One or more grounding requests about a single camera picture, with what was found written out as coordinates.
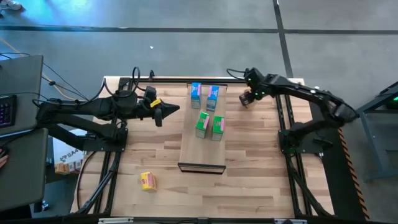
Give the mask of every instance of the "concrete floor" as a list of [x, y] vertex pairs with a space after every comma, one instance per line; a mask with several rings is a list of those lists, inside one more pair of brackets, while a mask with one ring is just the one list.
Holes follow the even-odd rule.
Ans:
[[[0, 25], [276, 29], [272, 0], [20, 0]], [[279, 0], [285, 29], [396, 30], [395, 0]], [[278, 34], [0, 31], [21, 52], [44, 60], [84, 95], [104, 75], [227, 76], [226, 68], [257, 67], [286, 75]], [[398, 35], [299, 35], [286, 41], [295, 78], [342, 97], [355, 108], [397, 81]], [[10, 52], [0, 43], [0, 52]], [[58, 80], [50, 71], [47, 75]], [[48, 97], [60, 95], [42, 85]], [[343, 128], [371, 220], [398, 220], [398, 178], [364, 183], [375, 171], [357, 120]]]

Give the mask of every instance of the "black stand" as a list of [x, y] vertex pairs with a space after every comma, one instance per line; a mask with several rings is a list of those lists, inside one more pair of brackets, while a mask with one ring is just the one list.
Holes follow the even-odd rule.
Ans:
[[[125, 80], [121, 78], [119, 81], [119, 90], [122, 90], [126, 85], [127, 90], [132, 89], [131, 79], [128, 78], [128, 80]], [[42, 113], [39, 110], [37, 120], [39, 128], [47, 128], [49, 130], [50, 136], [55, 137], [72, 147], [82, 151], [105, 152], [103, 168], [101, 170], [98, 187], [87, 200], [87, 202], [76, 213], [87, 214], [94, 204], [94, 212], [99, 213], [103, 190], [108, 182], [111, 181], [108, 200], [104, 211], [105, 213], [110, 214], [121, 152], [123, 152], [126, 147], [128, 129], [124, 127], [118, 128], [116, 124], [117, 118], [112, 119], [111, 124], [97, 124], [72, 114], [48, 113], [46, 110], [44, 110]], [[65, 124], [74, 128], [79, 128], [87, 131], [88, 134], [86, 136], [77, 136], [66, 129], [63, 129], [58, 124]], [[111, 152], [115, 152], [116, 154], [112, 166], [108, 170]]]
[[[289, 141], [286, 140], [286, 135], [283, 134], [283, 133], [289, 133], [289, 130], [286, 130], [286, 125], [285, 125], [285, 121], [284, 121], [284, 113], [283, 113], [283, 109], [282, 109], [282, 102], [280, 100], [280, 96], [277, 95], [275, 98], [276, 98], [276, 103], [277, 103], [279, 124], [280, 124], [280, 131], [279, 131], [280, 150], [285, 155], [285, 159], [286, 159], [287, 173], [289, 176], [290, 193], [292, 195], [292, 203], [293, 203], [293, 210], [294, 210], [295, 216], [302, 215], [302, 212], [299, 207], [299, 200], [297, 197], [297, 189], [295, 186], [295, 182], [296, 182], [298, 184], [298, 186], [302, 189], [302, 192], [303, 192], [306, 214], [312, 215], [312, 211], [311, 211], [311, 205], [312, 205], [312, 207], [318, 213], [319, 216], [329, 217], [329, 216], [331, 216], [331, 214], [329, 214], [325, 209], [323, 209], [323, 207], [318, 203], [316, 198], [311, 193], [310, 189], [308, 189], [308, 187], [307, 187], [301, 155], [296, 150], [294, 145], [289, 144]], [[285, 95], [285, 100], [286, 100], [286, 105], [287, 105], [289, 122], [290, 122], [290, 125], [293, 126], [294, 125], [294, 117], [293, 117], [293, 110], [292, 110], [292, 105], [290, 102], [290, 97]], [[297, 160], [298, 172], [293, 165], [292, 157], [294, 157], [294, 156], [296, 157], [296, 160]]]

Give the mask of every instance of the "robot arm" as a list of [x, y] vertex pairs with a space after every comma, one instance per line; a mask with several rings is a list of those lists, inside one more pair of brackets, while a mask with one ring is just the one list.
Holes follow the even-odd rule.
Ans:
[[339, 128], [357, 118], [352, 107], [329, 91], [292, 83], [280, 75], [268, 74], [264, 76], [256, 68], [248, 70], [244, 74], [244, 79], [251, 89], [239, 96], [244, 106], [253, 103], [255, 100], [261, 100], [267, 95], [271, 97], [290, 95], [318, 105], [323, 118], [331, 128]]
[[256, 100], [270, 95], [290, 95], [307, 100], [319, 106], [323, 120], [312, 120], [306, 123], [295, 123], [285, 135], [286, 145], [298, 146], [302, 138], [308, 133], [322, 128], [339, 128], [344, 124], [354, 121], [358, 114], [341, 98], [329, 91], [310, 88], [301, 84], [292, 83], [280, 75], [268, 74], [264, 76], [256, 69], [246, 69], [244, 80], [249, 91], [239, 96], [243, 106], [248, 107]]
[[116, 96], [97, 98], [87, 102], [60, 101], [52, 99], [39, 106], [37, 119], [41, 123], [52, 122], [57, 114], [85, 114], [93, 115], [98, 119], [110, 121], [114, 118], [144, 119], [152, 118], [156, 126], [162, 126], [162, 120], [180, 109], [156, 98], [156, 89], [147, 86], [144, 96], [137, 96], [129, 90], [119, 91]]

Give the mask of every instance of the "wooden table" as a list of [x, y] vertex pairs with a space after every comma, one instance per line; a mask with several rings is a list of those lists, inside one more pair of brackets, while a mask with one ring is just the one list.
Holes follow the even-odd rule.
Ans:
[[[112, 91], [120, 77], [106, 77]], [[302, 82], [302, 79], [291, 79]], [[241, 106], [238, 95], [243, 84], [229, 84], [226, 93], [226, 170], [223, 175], [183, 173], [177, 163], [185, 114], [185, 83], [140, 83], [151, 85], [165, 102], [180, 110], [157, 128], [151, 119], [129, 120], [129, 137], [122, 154], [114, 195], [112, 216], [135, 217], [294, 217], [284, 156], [280, 153], [276, 102], [271, 97], [259, 101], [253, 110]], [[108, 96], [103, 91], [100, 97]], [[296, 121], [312, 119], [307, 101], [291, 97]], [[104, 153], [88, 163], [80, 186], [81, 203], [98, 185]], [[307, 184], [314, 196], [333, 213], [321, 160], [303, 154]], [[157, 179], [156, 192], [143, 192], [139, 174], [151, 171]], [[108, 186], [102, 207], [106, 204]], [[300, 208], [304, 211], [301, 191]], [[76, 200], [72, 212], [76, 210]]]

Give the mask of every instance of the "cardboard box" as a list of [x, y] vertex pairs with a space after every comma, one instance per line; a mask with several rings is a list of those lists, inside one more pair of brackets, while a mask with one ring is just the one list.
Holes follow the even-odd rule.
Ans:
[[141, 188], [142, 190], [156, 190], [155, 176], [151, 172], [141, 174]]
[[218, 98], [218, 86], [210, 86], [209, 94], [207, 95], [206, 109], [209, 111], [215, 111]]
[[209, 123], [210, 115], [205, 112], [201, 112], [199, 115], [199, 120], [196, 126], [196, 137], [205, 138], [207, 124]]
[[191, 107], [200, 109], [201, 83], [192, 83], [191, 87]]
[[69, 174], [69, 166], [68, 164], [55, 164], [55, 173], [56, 174], [61, 174], [61, 175], [67, 175]]
[[213, 121], [213, 134], [211, 140], [221, 141], [224, 134], [224, 117], [215, 116]]

